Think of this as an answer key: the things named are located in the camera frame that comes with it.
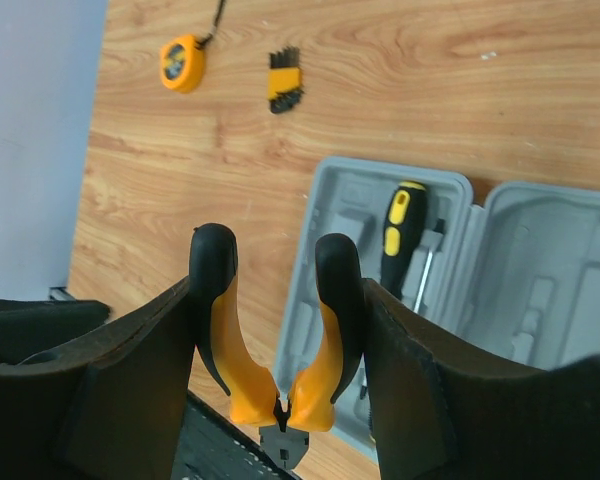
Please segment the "phillips screwdriver black yellow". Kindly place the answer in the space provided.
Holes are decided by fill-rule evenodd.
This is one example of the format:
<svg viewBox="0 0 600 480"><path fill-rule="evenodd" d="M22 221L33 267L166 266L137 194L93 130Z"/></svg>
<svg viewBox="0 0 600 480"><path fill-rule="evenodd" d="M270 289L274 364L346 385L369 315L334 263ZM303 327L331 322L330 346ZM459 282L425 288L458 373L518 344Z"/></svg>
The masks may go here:
<svg viewBox="0 0 600 480"><path fill-rule="evenodd" d="M413 254L425 240L426 257L412 307L412 311L418 314L423 312L433 258L439 251L446 227L446 221L438 218L432 230L425 230L428 206L425 185L402 181L393 193L383 223L380 285L398 300L402 299L402 288Z"/></svg>

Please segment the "grey plastic tool case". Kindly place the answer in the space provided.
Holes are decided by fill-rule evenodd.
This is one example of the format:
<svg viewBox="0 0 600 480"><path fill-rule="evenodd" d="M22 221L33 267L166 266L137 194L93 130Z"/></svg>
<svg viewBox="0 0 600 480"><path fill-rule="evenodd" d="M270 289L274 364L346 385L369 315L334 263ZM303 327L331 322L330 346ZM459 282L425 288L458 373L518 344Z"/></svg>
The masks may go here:
<svg viewBox="0 0 600 480"><path fill-rule="evenodd" d="M314 359L322 336L316 241L331 232L349 236L362 273L380 285L383 223L402 181L427 187L426 231L438 218L446 221L423 312L415 314L491 354L541 370L600 354L600 191L507 182L477 205L458 173L329 157L309 194L281 328L274 376L282 391ZM410 311L424 242L413 254L402 299L386 290ZM364 359L335 411L335 433L378 461Z"/></svg>

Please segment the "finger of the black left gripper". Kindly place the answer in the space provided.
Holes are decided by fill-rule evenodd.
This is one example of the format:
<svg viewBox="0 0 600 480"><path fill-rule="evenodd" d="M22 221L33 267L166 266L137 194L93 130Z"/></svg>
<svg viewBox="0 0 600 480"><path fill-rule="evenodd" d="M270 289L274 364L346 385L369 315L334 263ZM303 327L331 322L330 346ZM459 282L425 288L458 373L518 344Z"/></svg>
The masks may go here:
<svg viewBox="0 0 600 480"><path fill-rule="evenodd" d="M0 299L0 364L18 364L103 325L111 309L95 300Z"/></svg>

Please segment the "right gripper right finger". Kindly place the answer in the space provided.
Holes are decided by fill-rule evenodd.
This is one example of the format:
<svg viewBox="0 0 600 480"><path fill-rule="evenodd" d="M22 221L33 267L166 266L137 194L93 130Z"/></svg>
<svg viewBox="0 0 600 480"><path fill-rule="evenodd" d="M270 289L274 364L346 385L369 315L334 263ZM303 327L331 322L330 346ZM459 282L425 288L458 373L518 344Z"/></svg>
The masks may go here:
<svg viewBox="0 0 600 480"><path fill-rule="evenodd" d="M364 360L385 479L600 479L600 354L541 370L364 284Z"/></svg>

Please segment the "yellow tape measure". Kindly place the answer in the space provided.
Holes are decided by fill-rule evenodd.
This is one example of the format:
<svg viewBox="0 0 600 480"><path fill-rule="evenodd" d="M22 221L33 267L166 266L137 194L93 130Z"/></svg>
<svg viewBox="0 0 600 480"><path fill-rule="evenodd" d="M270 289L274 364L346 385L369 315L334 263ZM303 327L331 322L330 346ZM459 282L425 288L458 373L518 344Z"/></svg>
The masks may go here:
<svg viewBox="0 0 600 480"><path fill-rule="evenodd" d="M204 37L184 34L160 50L160 79L169 90L187 94L201 83L206 68L206 48L215 38L226 1L220 0L211 29Z"/></svg>

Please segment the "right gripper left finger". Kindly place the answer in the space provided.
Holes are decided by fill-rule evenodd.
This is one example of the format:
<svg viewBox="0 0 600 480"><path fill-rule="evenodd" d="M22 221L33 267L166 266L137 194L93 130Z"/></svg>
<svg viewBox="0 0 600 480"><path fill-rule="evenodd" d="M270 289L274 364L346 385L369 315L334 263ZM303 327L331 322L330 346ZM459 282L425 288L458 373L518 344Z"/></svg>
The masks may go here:
<svg viewBox="0 0 600 480"><path fill-rule="evenodd" d="M116 320L0 299L0 479L167 479L194 343L181 280Z"/></svg>

